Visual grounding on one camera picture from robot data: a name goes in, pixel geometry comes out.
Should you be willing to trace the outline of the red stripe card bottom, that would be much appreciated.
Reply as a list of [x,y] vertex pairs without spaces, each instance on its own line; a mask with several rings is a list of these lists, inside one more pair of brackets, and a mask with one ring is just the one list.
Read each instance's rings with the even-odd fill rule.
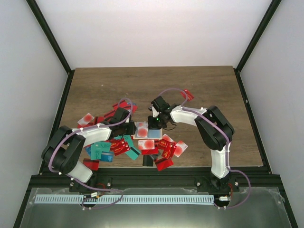
[[157,171],[162,171],[174,164],[172,159],[160,158],[154,161]]

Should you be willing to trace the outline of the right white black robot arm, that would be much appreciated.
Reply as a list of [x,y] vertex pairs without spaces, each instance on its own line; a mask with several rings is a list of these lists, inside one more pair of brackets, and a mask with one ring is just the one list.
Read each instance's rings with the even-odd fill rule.
[[226,176],[229,174],[228,154],[234,128],[223,113],[216,107],[189,108],[167,103],[162,96],[155,98],[149,108],[152,115],[148,117],[149,129],[165,129],[167,123],[183,123],[196,126],[205,145],[211,151],[212,188],[223,191],[228,186]]

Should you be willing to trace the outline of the blue VIP card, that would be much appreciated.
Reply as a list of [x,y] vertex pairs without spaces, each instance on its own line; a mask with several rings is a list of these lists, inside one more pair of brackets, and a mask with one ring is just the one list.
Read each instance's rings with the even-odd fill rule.
[[156,140],[161,139],[162,138],[162,129],[157,129],[157,130],[149,129],[147,138],[156,139]]

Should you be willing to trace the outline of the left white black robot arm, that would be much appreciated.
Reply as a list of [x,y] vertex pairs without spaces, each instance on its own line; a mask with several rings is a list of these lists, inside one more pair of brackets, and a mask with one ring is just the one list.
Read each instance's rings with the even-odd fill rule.
[[130,110],[119,107],[108,122],[76,129],[61,126],[43,150],[42,160],[48,164],[51,172],[67,175],[79,181],[85,191],[93,191],[97,180],[92,177],[93,172],[78,160],[81,151],[93,143],[134,134],[135,123],[131,120],[131,114]]

